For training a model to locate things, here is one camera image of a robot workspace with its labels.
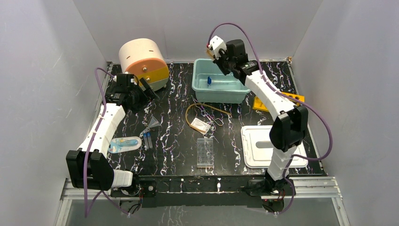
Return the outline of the wooden test tube clamp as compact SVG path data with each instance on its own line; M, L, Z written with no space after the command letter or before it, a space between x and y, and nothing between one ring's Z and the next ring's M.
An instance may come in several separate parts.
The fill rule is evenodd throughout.
M208 54L209 58L213 61L216 59L215 53L213 51L213 48L211 46L207 46L206 53Z

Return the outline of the graduated cylinder blue base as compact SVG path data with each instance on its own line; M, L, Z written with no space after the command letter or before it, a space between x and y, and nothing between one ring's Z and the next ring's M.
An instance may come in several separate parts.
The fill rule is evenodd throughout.
M237 80L233 77L210 77L207 78L207 85L231 85L235 84Z

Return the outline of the yellow test tube rack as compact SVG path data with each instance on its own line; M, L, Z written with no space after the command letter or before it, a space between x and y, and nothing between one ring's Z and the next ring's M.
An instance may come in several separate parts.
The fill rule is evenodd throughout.
M305 102L305 96L301 96L301 95L297 95L297 94L292 94L292 93L286 93L286 92L282 92L284 95L288 96L288 97L292 97L296 100ZM267 107L262 103L262 101L258 98L258 97L254 97L254 102L253 102L253 107L254 110L259 110L259 111L264 111L264 112L268 112L269 110L267 109Z

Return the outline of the small clear plastic bag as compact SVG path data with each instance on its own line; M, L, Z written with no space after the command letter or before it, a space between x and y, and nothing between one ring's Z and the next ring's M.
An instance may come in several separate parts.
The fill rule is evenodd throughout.
M198 118L193 119L193 121L190 123L190 127L193 128L194 130L200 132L203 135L207 134L207 132L211 128L211 126L208 123L206 123Z

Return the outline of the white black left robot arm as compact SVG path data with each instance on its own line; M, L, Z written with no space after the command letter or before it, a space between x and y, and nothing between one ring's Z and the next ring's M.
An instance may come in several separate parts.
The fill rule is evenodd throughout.
M113 169L107 153L119 123L128 111L138 112L157 98L153 85L145 78L119 73L115 84L105 91L101 106L88 136L77 150L70 150L66 163L75 188L109 190L122 187L129 196L140 192L141 184L134 173Z

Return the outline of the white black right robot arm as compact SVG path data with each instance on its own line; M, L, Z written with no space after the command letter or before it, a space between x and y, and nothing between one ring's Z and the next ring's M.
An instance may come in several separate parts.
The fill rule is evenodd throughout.
M273 154L267 170L270 179L265 182L265 190L277 195L284 188L282 179L287 178L293 155L306 136L308 110L305 106L297 106L291 97L273 85L258 59L249 60L243 40L225 42L214 36L207 48L221 72L225 75L232 73L262 101L272 116L269 137Z

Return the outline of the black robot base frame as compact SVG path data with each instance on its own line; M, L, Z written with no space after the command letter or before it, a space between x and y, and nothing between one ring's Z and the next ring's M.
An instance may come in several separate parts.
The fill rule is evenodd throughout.
M144 208L164 206L248 206L268 202L283 207L283 198L295 196L293 181L271 182L254 176L136 176L130 187L114 188L111 196L123 200L143 198Z

